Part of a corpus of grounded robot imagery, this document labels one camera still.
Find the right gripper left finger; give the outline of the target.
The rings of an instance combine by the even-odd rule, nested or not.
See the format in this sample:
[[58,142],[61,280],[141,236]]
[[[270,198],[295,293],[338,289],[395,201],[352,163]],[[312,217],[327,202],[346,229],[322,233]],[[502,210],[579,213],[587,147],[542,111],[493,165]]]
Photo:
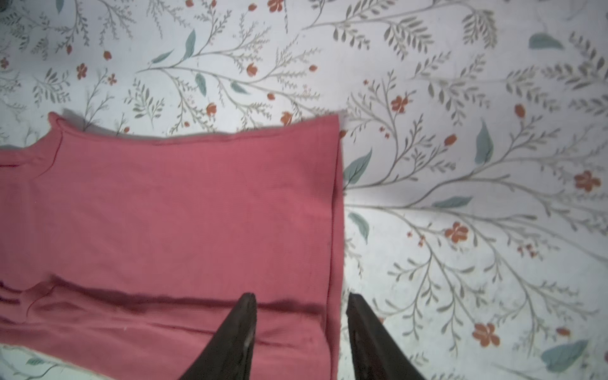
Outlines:
[[256,316],[255,295],[243,294],[180,380],[249,380]]

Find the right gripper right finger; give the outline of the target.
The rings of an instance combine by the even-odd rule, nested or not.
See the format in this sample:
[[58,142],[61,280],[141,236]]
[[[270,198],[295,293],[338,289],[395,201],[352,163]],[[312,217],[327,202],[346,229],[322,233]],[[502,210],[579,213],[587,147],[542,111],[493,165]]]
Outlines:
[[361,294],[348,296],[346,315],[356,380],[424,380]]

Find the pink tank top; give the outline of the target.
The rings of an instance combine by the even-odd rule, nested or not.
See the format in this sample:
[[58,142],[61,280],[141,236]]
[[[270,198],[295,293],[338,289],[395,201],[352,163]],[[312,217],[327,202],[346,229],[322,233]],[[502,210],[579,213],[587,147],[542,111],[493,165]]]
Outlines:
[[135,139],[56,113],[1,153],[1,342],[115,379],[177,379],[253,293],[254,379],[334,379],[337,116]]

